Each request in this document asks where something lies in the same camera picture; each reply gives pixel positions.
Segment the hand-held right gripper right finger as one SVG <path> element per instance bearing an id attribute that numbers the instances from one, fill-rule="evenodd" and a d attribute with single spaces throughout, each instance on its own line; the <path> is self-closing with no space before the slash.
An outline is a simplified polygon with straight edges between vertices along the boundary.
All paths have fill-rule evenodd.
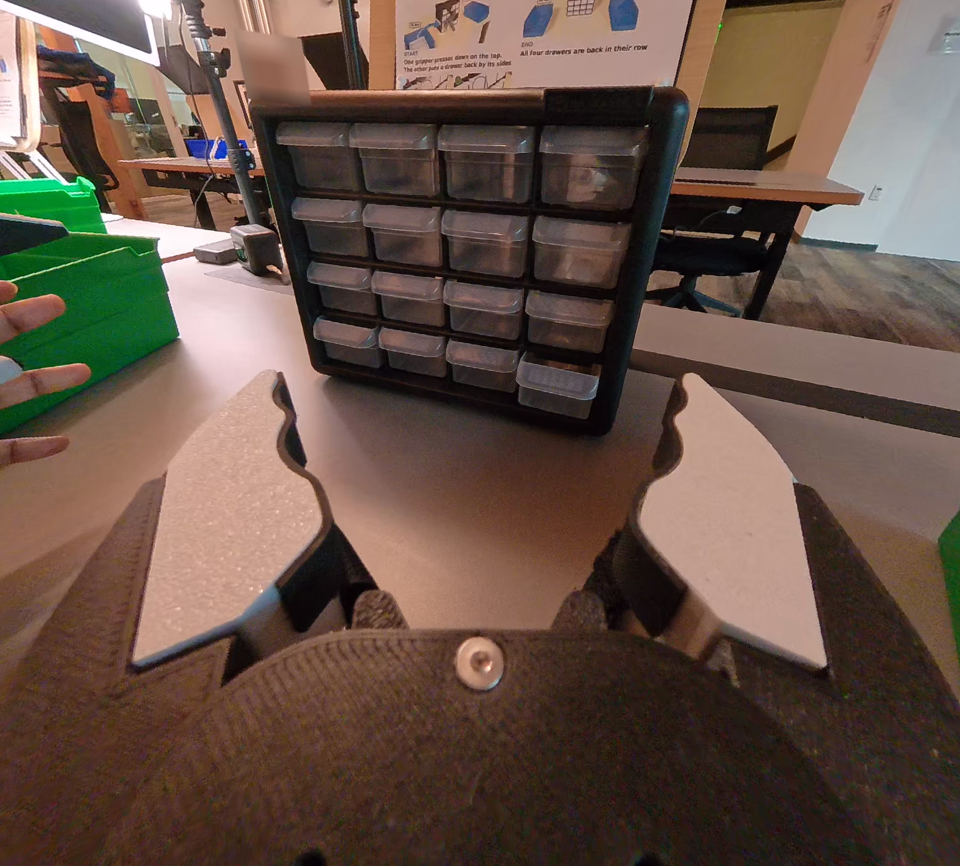
<path id="1" fill-rule="evenodd" d="M 794 477 L 695 373 L 674 385 L 631 506 L 631 613 L 692 659 L 732 639 L 808 670 L 829 663 Z"/>

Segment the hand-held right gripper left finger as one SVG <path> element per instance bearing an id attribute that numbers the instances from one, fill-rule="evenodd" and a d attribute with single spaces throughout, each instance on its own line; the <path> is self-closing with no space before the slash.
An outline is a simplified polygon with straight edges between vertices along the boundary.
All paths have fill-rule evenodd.
<path id="1" fill-rule="evenodd" d="M 223 638 L 255 661 L 334 629 L 333 515 L 290 450 L 296 414 L 265 369 L 214 412 L 165 473 L 131 648 L 153 668 Z"/>

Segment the green plastic bin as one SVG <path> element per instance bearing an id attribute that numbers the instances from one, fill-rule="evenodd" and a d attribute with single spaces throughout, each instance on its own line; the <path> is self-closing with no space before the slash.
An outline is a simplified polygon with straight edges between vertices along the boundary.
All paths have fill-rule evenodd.
<path id="1" fill-rule="evenodd" d="M 959 527 L 960 513 L 957 512 L 938 538 L 946 602 L 957 650 L 960 645 Z"/>
<path id="2" fill-rule="evenodd" d="M 61 183 L 52 178 L 3 179 L 1 212 L 59 222 L 71 234 L 107 233 L 94 184 L 83 176 Z"/>
<path id="3" fill-rule="evenodd" d="M 155 237 L 70 233 L 1 258 L 18 299 L 54 294 L 62 316 L 8 344 L 24 370 L 83 363 L 86 389 L 179 337 Z"/>

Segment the group of clear drawers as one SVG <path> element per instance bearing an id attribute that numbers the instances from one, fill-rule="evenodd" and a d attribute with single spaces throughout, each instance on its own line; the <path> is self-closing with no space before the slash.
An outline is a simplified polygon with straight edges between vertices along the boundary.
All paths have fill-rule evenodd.
<path id="1" fill-rule="evenodd" d="M 278 122 L 329 366 L 585 421 L 648 133 Z"/>

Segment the black drawer cabinet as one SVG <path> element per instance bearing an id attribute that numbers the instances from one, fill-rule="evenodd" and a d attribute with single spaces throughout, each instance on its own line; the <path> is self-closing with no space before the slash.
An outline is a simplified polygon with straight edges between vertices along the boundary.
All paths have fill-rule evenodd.
<path id="1" fill-rule="evenodd" d="M 470 92 L 340 91 L 318 93 L 307 106 L 258 105 L 254 118 L 262 162 L 313 370 L 330 378 L 487 408 L 517 420 L 566 432 L 590 436 L 609 433 L 618 414 L 688 112 L 687 98 L 683 93 L 673 88 L 654 87 Z M 311 308 L 313 296 L 305 281 L 306 244 L 294 233 L 290 215 L 295 188 L 292 167 L 288 155 L 278 148 L 276 141 L 278 124 L 287 119 L 373 124 L 571 125 L 645 129 L 647 151 L 629 216 L 630 242 L 619 274 L 615 316 L 603 353 L 600 390 L 588 419 L 547 416 L 502 397 L 453 392 L 425 380 L 394 379 L 365 368 L 326 364 L 312 335 L 310 321 L 316 313 Z"/>

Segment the person's left hand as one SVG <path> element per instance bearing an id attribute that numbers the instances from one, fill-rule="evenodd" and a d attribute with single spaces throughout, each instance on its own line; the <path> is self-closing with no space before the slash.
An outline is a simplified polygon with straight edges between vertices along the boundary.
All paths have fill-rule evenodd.
<path id="1" fill-rule="evenodd" d="M 17 284 L 1 281 L 1 343 L 35 332 L 66 312 L 65 301 L 57 295 L 18 298 Z M 8 356 L 1 356 L 1 409 L 78 388 L 90 380 L 90 367 L 73 363 L 47 368 L 22 368 Z M 1 440 L 1 468 L 47 459 L 68 449 L 66 436 L 38 436 Z"/>

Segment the black box device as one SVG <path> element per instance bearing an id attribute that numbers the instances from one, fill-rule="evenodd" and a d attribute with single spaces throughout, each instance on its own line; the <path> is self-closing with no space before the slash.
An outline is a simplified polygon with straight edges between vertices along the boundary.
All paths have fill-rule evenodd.
<path id="1" fill-rule="evenodd" d="M 262 225 L 235 224 L 225 238 L 195 247 L 193 255 L 200 263 L 238 263 L 254 276 L 286 280 L 279 236 Z"/>

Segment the wood edged office desk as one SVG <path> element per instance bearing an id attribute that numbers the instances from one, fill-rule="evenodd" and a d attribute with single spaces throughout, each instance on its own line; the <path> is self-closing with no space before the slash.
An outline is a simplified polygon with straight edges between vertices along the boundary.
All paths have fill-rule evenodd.
<path id="1" fill-rule="evenodd" d="M 121 160 L 120 164 L 140 171 L 148 187 L 186 192 L 194 208 L 195 225 L 208 231 L 217 229 L 209 196 L 241 195 L 234 170 L 225 159 L 157 156 Z"/>
<path id="2" fill-rule="evenodd" d="M 671 187 L 654 271 L 677 274 L 670 288 L 645 298 L 666 308 L 716 310 L 759 320 L 804 208 L 858 206 L 862 194 L 808 173 L 680 168 Z M 742 308 L 697 290 L 703 278 L 756 275 Z"/>

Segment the black office chair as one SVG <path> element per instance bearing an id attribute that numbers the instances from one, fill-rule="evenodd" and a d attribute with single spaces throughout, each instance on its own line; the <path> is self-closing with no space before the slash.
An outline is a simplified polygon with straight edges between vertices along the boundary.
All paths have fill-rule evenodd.
<path id="1" fill-rule="evenodd" d="M 701 107 L 680 167 L 760 171 L 766 163 L 778 106 Z M 739 206 L 708 212 L 691 233 L 676 229 L 664 233 L 657 245 L 654 270 L 679 274 L 674 287 L 651 289 L 645 298 L 665 308 L 708 313 L 718 311 L 740 318 L 742 311 L 697 291 L 705 276 L 736 278 L 760 272 L 767 260 L 769 233 L 746 237 L 743 230 L 708 236 L 702 227 L 736 218 Z"/>

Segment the black light stand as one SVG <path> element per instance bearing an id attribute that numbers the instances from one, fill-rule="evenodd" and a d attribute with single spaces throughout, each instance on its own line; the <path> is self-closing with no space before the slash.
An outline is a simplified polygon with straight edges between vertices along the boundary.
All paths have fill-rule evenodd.
<path id="1" fill-rule="evenodd" d="M 198 66 L 207 82 L 213 109 L 220 123 L 222 138 L 226 140 L 229 151 L 229 164 L 233 170 L 236 184 L 241 191 L 241 199 L 246 211 L 246 223 L 258 225 L 274 231 L 268 217 L 263 216 L 262 203 L 254 188 L 252 172 L 255 159 L 251 150 L 241 146 L 234 127 L 234 119 L 224 92 L 222 80 L 227 77 L 230 64 L 229 50 L 215 51 L 210 45 L 214 31 L 203 16 L 202 0 L 175 0 L 180 8 L 180 20 L 186 28 L 198 55 Z"/>

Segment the wooden poster board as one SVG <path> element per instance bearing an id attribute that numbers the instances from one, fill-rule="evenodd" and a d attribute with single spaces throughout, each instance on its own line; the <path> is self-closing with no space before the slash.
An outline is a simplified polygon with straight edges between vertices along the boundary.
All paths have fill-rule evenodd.
<path id="1" fill-rule="evenodd" d="M 727 0 L 696 0 L 691 13 L 676 86 L 690 113 L 700 107 L 719 25 Z M 396 80 L 396 0 L 369 0 L 368 82 L 371 90 L 392 90 Z"/>

